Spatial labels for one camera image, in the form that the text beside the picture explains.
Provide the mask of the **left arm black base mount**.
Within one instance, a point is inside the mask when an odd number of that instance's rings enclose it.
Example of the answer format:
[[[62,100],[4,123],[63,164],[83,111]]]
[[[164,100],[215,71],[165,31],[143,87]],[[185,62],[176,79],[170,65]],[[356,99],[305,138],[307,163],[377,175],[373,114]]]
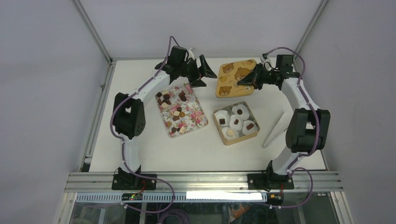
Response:
[[[155,190],[156,189],[156,174],[141,174],[140,168],[137,170],[136,176],[132,173],[118,168],[113,173],[112,190]]]

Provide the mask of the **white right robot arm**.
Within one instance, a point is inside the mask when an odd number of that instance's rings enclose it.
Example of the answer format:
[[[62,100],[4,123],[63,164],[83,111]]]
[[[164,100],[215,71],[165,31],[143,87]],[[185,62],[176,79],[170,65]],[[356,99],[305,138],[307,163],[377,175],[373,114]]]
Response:
[[[260,174],[249,174],[251,189],[275,189],[292,181],[296,165],[325,146],[330,112],[312,102],[306,92],[302,74],[294,71],[292,55],[277,55],[274,68],[266,68],[266,61],[259,63],[238,85],[250,85],[262,89],[264,84],[275,85],[286,96],[293,115],[286,130],[285,149],[271,160]]]

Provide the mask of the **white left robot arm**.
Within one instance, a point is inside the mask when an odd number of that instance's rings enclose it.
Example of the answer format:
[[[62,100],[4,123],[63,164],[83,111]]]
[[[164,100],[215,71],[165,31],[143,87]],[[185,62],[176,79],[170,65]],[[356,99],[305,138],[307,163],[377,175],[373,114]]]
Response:
[[[202,78],[217,78],[217,75],[203,55],[195,58],[191,50],[174,46],[141,87],[129,94],[119,92],[114,98],[110,130],[112,135],[121,142],[119,171],[126,173],[122,183],[128,189],[138,188],[141,183],[140,179],[157,180],[156,177],[141,175],[136,138],[143,132],[146,125],[144,106],[156,93],[180,77],[187,78],[190,86],[194,88],[206,86]]]

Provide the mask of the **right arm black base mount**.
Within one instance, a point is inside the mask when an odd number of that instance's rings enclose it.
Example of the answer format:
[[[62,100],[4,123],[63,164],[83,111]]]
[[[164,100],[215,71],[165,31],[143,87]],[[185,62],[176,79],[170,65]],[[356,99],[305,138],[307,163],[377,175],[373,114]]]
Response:
[[[294,182],[288,175],[280,175],[275,173],[273,161],[270,161],[267,168],[260,173],[247,174],[247,184],[249,190],[265,190],[273,189],[285,190],[294,189]]]

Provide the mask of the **white dome chocolate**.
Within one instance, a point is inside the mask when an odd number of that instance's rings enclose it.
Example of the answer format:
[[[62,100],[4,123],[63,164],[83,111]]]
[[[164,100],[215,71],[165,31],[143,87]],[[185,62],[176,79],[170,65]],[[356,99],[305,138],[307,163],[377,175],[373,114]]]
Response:
[[[228,129],[226,132],[227,136],[233,137],[234,136],[234,131],[232,129]]]

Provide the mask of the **silver square tin lid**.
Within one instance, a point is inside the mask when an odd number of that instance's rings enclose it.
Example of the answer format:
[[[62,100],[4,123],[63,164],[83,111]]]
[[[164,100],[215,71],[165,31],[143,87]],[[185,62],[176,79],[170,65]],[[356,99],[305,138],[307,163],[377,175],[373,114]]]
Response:
[[[249,59],[221,65],[216,85],[216,96],[218,98],[233,98],[251,95],[254,92],[254,87],[239,85],[238,82],[245,78],[256,64],[256,60]]]

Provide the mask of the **gold square tin box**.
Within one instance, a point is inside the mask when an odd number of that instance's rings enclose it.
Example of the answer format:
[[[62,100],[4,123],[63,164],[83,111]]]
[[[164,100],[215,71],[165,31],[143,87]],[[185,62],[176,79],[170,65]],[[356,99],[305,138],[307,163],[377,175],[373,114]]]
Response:
[[[253,138],[260,131],[260,126],[245,101],[215,110],[213,120],[226,146]]]

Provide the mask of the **floral rectangular tray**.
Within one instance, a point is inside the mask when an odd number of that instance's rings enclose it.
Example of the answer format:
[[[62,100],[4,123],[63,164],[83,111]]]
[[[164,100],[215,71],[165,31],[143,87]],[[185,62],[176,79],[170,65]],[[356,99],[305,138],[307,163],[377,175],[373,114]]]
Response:
[[[170,98],[164,99],[163,96],[165,94],[169,94]],[[181,96],[186,96],[187,101],[183,102],[180,99]],[[162,102],[165,102],[169,105],[168,108],[162,108],[161,105],[159,105],[157,102],[160,115],[163,119],[163,123],[165,125],[166,131],[171,138],[175,138],[185,135],[187,133],[191,133],[193,131],[196,131],[198,129],[207,126],[209,123],[208,118],[206,117],[202,109],[202,106],[198,100],[198,97],[194,92],[194,89],[191,88],[189,83],[176,85],[170,87],[167,90],[157,92],[155,94],[155,98],[156,101],[160,98]],[[185,113],[185,117],[183,118],[180,117],[179,120],[174,121],[172,119],[173,113],[177,110],[177,107],[182,108],[181,112]],[[166,122],[168,121],[172,123],[171,127],[166,126]],[[183,134],[180,134],[177,131],[175,133],[171,132],[171,129],[173,127],[177,129],[177,128],[181,128],[182,126],[185,127],[185,131]]]

